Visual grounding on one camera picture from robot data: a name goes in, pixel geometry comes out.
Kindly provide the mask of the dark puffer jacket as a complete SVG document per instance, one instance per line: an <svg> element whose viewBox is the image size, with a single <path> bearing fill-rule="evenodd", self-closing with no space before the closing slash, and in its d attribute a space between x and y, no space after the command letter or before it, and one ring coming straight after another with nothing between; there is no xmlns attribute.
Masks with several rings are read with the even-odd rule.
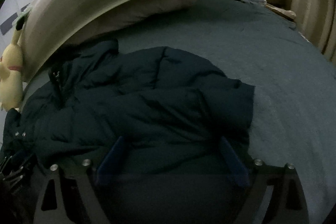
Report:
<svg viewBox="0 0 336 224"><path fill-rule="evenodd" d="M100 159L119 137L96 190L110 223L232 223L243 194L226 178L223 139L247 152L254 87L169 47L69 50L22 111L7 113L1 158L25 132L34 165L27 187L6 195L1 223L32 223L50 166Z"/></svg>

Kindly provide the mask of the yellow Pikachu plush toy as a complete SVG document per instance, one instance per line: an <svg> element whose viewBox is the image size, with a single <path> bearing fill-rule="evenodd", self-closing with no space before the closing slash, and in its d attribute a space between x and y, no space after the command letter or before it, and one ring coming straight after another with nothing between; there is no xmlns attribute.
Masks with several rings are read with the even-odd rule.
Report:
<svg viewBox="0 0 336 224"><path fill-rule="evenodd" d="M19 108L23 96L22 69L23 53L18 44L25 17L21 17L15 26L11 43L1 57L1 110Z"/></svg>

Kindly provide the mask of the beige pillow under blanket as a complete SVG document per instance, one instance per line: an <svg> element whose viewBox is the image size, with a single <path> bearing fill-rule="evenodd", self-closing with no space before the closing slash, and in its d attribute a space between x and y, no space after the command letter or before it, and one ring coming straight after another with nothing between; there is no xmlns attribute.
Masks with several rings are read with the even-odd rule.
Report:
<svg viewBox="0 0 336 224"><path fill-rule="evenodd" d="M194 5L197 0L131 0L100 15L72 35L65 44L78 45L95 36L120 30L148 16Z"/></svg>

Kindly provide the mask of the beige curtain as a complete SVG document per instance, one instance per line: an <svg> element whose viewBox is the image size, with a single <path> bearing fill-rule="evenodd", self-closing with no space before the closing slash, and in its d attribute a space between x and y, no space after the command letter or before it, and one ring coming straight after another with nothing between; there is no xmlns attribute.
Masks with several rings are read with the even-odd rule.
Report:
<svg viewBox="0 0 336 224"><path fill-rule="evenodd" d="M335 62L335 0L291 0L295 22L325 59Z"/></svg>

